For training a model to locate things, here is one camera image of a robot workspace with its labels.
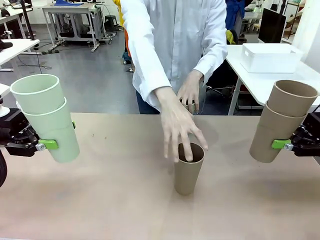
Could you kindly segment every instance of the jeans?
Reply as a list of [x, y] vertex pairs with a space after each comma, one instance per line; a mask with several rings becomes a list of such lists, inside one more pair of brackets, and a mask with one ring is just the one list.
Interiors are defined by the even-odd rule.
[[139, 112], [140, 114], [145, 115], [159, 115], [160, 112], [155, 109], [153, 106], [150, 106], [147, 102], [145, 102], [140, 93], [136, 91], [136, 101], [138, 102]]

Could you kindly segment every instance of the blue cloth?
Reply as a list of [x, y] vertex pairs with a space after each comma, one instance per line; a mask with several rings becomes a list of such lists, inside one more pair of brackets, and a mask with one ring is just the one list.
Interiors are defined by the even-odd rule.
[[83, 2], [82, 3], [72, 3], [72, 2], [67, 2], [67, 1], [64, 1], [64, 0], [56, 0], [55, 4], [53, 6], [72, 6], [72, 7], [78, 7], [78, 6], [81, 6], [82, 4], [84, 4]]
[[227, 30], [234, 29], [238, 11], [241, 17], [245, 17], [245, 0], [226, 0], [225, 27]]
[[145, 114], [145, 115], [160, 114], [160, 112], [157, 109], [155, 109], [153, 106], [150, 106], [147, 102], [145, 102], [137, 91], [136, 91], [136, 101], [138, 103], [140, 114]]

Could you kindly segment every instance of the light green cup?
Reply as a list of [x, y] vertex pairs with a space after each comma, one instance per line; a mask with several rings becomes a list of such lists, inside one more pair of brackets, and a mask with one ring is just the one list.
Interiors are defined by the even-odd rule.
[[79, 155], [80, 149], [67, 106], [67, 99], [58, 109], [44, 114], [23, 114], [42, 140], [55, 140], [58, 149], [49, 149], [59, 163], [71, 162]]
[[58, 77], [37, 74], [20, 78], [10, 87], [25, 113], [45, 114], [60, 108], [65, 97]]

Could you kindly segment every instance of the stacked brown cups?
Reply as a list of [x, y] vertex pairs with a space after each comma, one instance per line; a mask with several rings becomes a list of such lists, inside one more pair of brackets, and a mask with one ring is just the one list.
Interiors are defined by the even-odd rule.
[[273, 149], [274, 140], [288, 140], [305, 119], [318, 97], [318, 91], [305, 83], [279, 80], [265, 104], [250, 147], [250, 155], [262, 163], [271, 163], [281, 149]]

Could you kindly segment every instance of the cup rim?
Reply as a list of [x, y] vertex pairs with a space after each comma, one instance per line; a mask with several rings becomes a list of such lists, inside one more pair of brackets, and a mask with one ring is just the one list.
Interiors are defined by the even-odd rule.
[[[312, 88], [313, 90], [315, 90], [316, 92], [316, 95], [314, 96], [300, 96], [300, 95], [296, 95], [296, 94], [293, 94], [293, 93], [290, 93], [290, 92], [287, 92], [287, 91], [284, 91], [282, 90], [280, 87], [277, 86], [277, 83], [278, 82], [282, 82], [282, 81], [286, 81], [286, 82], [295, 82], [295, 83], [299, 83], [299, 84], [304, 84], [304, 85], [307, 85], [308, 87]], [[319, 92], [317, 89], [315, 89], [313, 86], [309, 85], [309, 84], [306, 84], [304, 82], [301, 82], [301, 81], [294, 81], [294, 80], [278, 80], [274, 83], [274, 87], [279, 90], [280, 92], [284, 93], [284, 94], [288, 94], [290, 96], [294, 96], [294, 97], [297, 97], [297, 98], [303, 98], [303, 99], [313, 99], [313, 98], [316, 98], [319, 96]]]
[[201, 148], [201, 150], [203, 151], [203, 157], [202, 157], [202, 159], [199, 160], [199, 161], [196, 161], [196, 162], [192, 162], [192, 161], [183, 161], [183, 160], [181, 160], [181, 159], [179, 158], [179, 162], [182, 162], [182, 163], [184, 163], [184, 164], [198, 164], [198, 163], [203, 162], [204, 159], [205, 159], [205, 155], [206, 155], [206, 152], [205, 152], [204, 148], [203, 148], [201, 145], [199, 145], [199, 144], [197, 144], [197, 143], [195, 143], [195, 142], [193, 142], [193, 141], [191, 141], [190, 144], [195, 144], [195, 145], [197, 145], [198, 147]]
[[307, 113], [307, 114], [305, 114], [304, 116], [286, 116], [286, 115], [283, 115], [283, 114], [278, 113], [278, 112], [276, 112], [276, 111], [273, 111], [273, 110], [268, 106], [268, 102], [265, 103], [265, 106], [266, 106], [266, 108], [267, 108], [268, 110], [270, 110], [272, 113], [277, 114], [277, 115], [279, 115], [279, 116], [281, 116], [281, 117], [289, 118], [289, 119], [304, 119], [304, 118], [308, 115], [308, 113]]
[[[43, 90], [40, 90], [40, 91], [34, 91], [34, 92], [17, 92], [17, 91], [14, 91], [12, 88], [15, 84], [17, 84], [18, 82], [24, 80], [24, 79], [27, 79], [27, 78], [30, 78], [30, 77], [34, 77], [34, 76], [43, 76], [43, 75], [46, 75], [46, 76], [51, 76], [51, 77], [55, 77], [57, 79], [56, 83], [54, 85], [52, 85], [51, 87], [48, 87], [46, 89], [43, 89]], [[35, 95], [35, 94], [41, 94], [41, 93], [44, 93], [46, 91], [49, 91], [53, 88], [55, 88], [58, 84], [60, 83], [60, 79], [55, 76], [55, 75], [52, 75], [52, 74], [34, 74], [34, 75], [30, 75], [30, 76], [25, 76], [23, 78], [20, 78], [18, 79], [17, 81], [15, 81], [14, 83], [11, 84], [10, 86], [10, 92], [12, 92], [13, 94], [16, 94], [16, 95], [21, 95], [21, 96], [28, 96], [28, 95]]]
[[64, 103], [62, 104], [62, 106], [60, 106], [59, 108], [57, 108], [56, 110], [53, 110], [53, 111], [50, 111], [50, 112], [46, 112], [46, 113], [42, 113], [42, 114], [31, 114], [31, 113], [26, 113], [24, 112], [23, 109], [21, 109], [21, 112], [24, 114], [24, 115], [27, 115], [27, 116], [31, 116], [31, 117], [41, 117], [41, 116], [46, 116], [46, 115], [49, 115], [49, 114], [53, 114], [55, 112], [58, 112], [60, 111], [61, 109], [63, 109], [67, 104], [67, 99], [64, 98]]

